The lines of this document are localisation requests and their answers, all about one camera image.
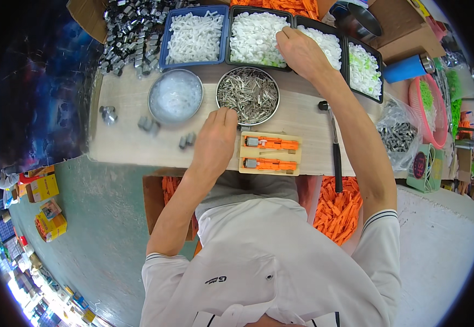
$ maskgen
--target white plastic pieces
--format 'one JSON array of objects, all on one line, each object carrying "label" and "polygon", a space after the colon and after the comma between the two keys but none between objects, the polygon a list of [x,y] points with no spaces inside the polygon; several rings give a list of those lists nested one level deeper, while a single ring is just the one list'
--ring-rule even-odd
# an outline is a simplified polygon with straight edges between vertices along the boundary
[{"label": "white plastic pieces", "polygon": [[167,64],[219,59],[224,16],[216,13],[207,11],[204,17],[192,13],[172,17]]},{"label": "white plastic pieces", "polygon": [[380,99],[381,73],[377,71],[377,58],[361,45],[349,43],[349,86],[375,99]]},{"label": "white plastic pieces", "polygon": [[275,48],[275,34],[289,26],[285,17],[270,13],[242,13],[235,17],[230,37],[230,61],[286,67]]},{"label": "white plastic pieces", "polygon": [[339,39],[333,34],[324,34],[313,28],[305,28],[304,25],[298,25],[297,29],[317,42],[322,49],[329,63],[334,69],[340,70],[340,57],[342,49],[340,49]]}]

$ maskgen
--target embroidered logo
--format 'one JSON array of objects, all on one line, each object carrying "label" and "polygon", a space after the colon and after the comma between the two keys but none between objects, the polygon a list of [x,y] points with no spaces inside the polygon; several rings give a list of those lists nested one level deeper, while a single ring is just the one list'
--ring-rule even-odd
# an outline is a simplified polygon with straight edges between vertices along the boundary
[{"label": "embroidered logo", "polygon": [[221,277],[215,277],[215,278],[212,278],[210,280],[207,280],[205,282],[205,284],[213,284],[213,283],[216,283],[216,282],[219,282],[219,283],[222,283],[223,281],[226,281],[226,276],[221,276]]}]

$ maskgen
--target pink basket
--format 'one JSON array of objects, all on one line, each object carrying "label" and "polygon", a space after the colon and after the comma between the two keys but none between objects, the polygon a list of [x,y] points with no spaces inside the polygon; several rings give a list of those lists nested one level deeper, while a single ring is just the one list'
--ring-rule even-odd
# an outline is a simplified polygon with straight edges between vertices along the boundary
[{"label": "pink basket", "polygon": [[[420,81],[425,81],[429,85],[429,89],[433,94],[433,105],[436,109],[435,132],[431,132],[426,113],[424,112],[424,105],[422,104],[422,96],[420,95]],[[409,86],[409,105],[411,109],[420,117],[420,125],[424,134],[424,143],[431,143],[437,149],[442,149],[445,144],[445,139],[448,136],[448,117],[445,112],[444,100],[438,86],[431,77],[426,74],[415,77]]]}]

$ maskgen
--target green basket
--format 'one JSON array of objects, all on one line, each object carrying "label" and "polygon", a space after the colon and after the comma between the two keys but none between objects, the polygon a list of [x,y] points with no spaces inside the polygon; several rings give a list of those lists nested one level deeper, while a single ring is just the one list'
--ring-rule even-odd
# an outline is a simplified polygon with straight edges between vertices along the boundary
[{"label": "green basket", "polygon": [[409,164],[406,184],[424,193],[438,191],[443,158],[443,150],[436,149],[431,143],[422,144]]}]

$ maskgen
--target black plastic tray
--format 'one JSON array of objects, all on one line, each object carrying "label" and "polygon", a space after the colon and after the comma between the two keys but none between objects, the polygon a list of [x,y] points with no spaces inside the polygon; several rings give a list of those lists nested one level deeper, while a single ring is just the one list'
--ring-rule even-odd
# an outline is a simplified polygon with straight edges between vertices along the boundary
[{"label": "black plastic tray", "polygon": [[[373,101],[375,101],[375,102],[381,104],[382,102],[384,102],[384,72],[382,71],[382,55],[380,54],[380,52],[378,52],[377,50],[371,48],[369,45],[367,45],[367,44],[365,44],[365,43],[363,43],[363,42],[360,42],[360,41],[358,41],[357,39],[354,39],[354,38],[352,38],[352,37],[348,37],[348,39],[347,39],[347,41],[346,41],[346,45],[348,46],[348,61],[349,61],[349,43],[350,43],[350,42],[353,43],[353,44],[355,44],[355,45],[358,45],[358,44],[361,45],[367,52],[369,52],[369,53],[372,54],[375,58],[377,58],[377,64],[378,64],[378,69],[377,69],[377,71],[380,72],[380,74],[381,74],[381,75],[380,75],[380,80],[382,81],[382,86],[381,86],[381,88],[380,88],[380,93],[381,93],[381,95],[380,95],[380,100],[377,100],[377,99],[375,99],[374,97],[371,97],[371,96],[369,96],[369,95],[367,95],[367,94],[364,94],[364,93],[362,93],[362,92],[360,92],[360,91],[357,91],[356,89],[351,88],[351,86],[350,86],[350,89],[351,89],[353,92],[357,93],[357,94],[364,95],[366,98],[369,98],[369,99],[371,99],[371,100],[373,100]],[[350,76],[349,76],[349,65],[348,65],[348,79],[346,80],[346,82],[348,82],[348,85],[349,85],[349,78],[350,78]]]},{"label": "black plastic tray", "polygon": [[340,49],[342,49],[342,55],[340,56],[340,74],[344,77],[344,80],[349,85],[349,48],[348,48],[348,37],[340,30],[333,26],[321,23],[318,20],[307,18],[301,15],[296,15],[293,20],[293,28],[297,28],[298,25],[304,25],[306,28],[312,28],[321,31],[325,34],[333,34],[337,36],[339,40]]},{"label": "black plastic tray", "polygon": [[231,6],[230,7],[230,28],[228,29],[228,37],[226,38],[226,56],[224,58],[224,61],[228,65],[234,65],[234,66],[251,66],[251,67],[257,67],[260,69],[276,69],[278,71],[283,71],[283,72],[291,72],[292,69],[289,66],[286,66],[286,68],[280,68],[280,67],[274,67],[274,66],[267,66],[267,65],[259,65],[259,64],[250,64],[250,63],[245,63],[245,62],[232,62],[230,61],[230,37],[232,37],[232,27],[233,27],[233,20],[235,16],[241,14],[241,13],[270,13],[270,14],[275,14],[279,17],[286,17],[287,22],[290,24],[290,27],[293,27],[293,15],[291,13],[288,13],[287,11],[281,11],[281,10],[274,10],[274,9],[267,9],[267,8],[259,8],[259,7],[252,7],[252,6]]}]

